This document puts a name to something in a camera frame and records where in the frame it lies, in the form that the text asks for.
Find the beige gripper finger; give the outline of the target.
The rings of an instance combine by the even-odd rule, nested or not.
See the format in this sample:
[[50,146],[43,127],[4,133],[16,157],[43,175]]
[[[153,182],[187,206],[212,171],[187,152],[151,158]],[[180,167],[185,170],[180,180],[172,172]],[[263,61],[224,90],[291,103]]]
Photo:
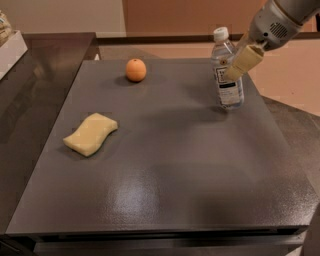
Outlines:
[[241,39],[237,43],[236,48],[238,50],[240,50],[241,48],[245,47],[249,42],[250,42],[249,33],[246,32],[243,34],[243,36],[241,37]]
[[247,45],[241,48],[230,66],[224,72],[226,81],[237,81],[245,73],[257,66],[264,57],[264,50],[258,45]]

